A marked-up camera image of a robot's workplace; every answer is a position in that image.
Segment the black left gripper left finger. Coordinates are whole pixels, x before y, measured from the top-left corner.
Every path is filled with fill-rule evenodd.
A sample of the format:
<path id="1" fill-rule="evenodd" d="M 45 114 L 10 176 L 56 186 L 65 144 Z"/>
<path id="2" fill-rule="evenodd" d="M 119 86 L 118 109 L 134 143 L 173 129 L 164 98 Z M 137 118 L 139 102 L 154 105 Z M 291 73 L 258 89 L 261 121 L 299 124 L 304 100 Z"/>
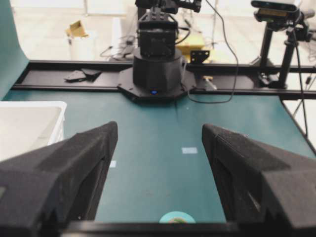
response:
<path id="1" fill-rule="evenodd" d="M 0 234 L 52 236 L 94 220 L 118 141 L 111 121 L 0 164 Z"/>

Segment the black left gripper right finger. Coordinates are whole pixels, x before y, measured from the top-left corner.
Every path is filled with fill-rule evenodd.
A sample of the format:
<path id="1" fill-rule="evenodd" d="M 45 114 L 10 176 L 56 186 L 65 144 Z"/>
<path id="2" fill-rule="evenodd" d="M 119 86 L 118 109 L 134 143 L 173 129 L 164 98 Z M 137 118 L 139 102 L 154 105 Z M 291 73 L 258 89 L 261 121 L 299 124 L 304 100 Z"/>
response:
<path id="1" fill-rule="evenodd" d="M 315 160 L 204 124 L 202 143 L 237 232 L 314 232 Z"/>

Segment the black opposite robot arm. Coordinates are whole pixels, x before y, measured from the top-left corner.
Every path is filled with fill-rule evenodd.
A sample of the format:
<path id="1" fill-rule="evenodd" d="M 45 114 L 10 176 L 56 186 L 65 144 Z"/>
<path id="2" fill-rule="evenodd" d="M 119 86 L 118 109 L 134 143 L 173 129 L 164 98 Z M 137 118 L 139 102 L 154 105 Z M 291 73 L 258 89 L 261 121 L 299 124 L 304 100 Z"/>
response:
<path id="1" fill-rule="evenodd" d="M 300 41 L 298 1 L 254 0 L 266 21 L 251 64 L 186 61 L 176 47 L 178 8 L 198 0 L 138 0 L 131 62 L 29 60 L 10 2 L 0 3 L 0 102 L 31 132 L 31 107 L 63 105 L 71 138 L 0 162 L 3 237 L 313 237 L 316 150 L 286 108 L 315 99 L 289 90 Z"/>

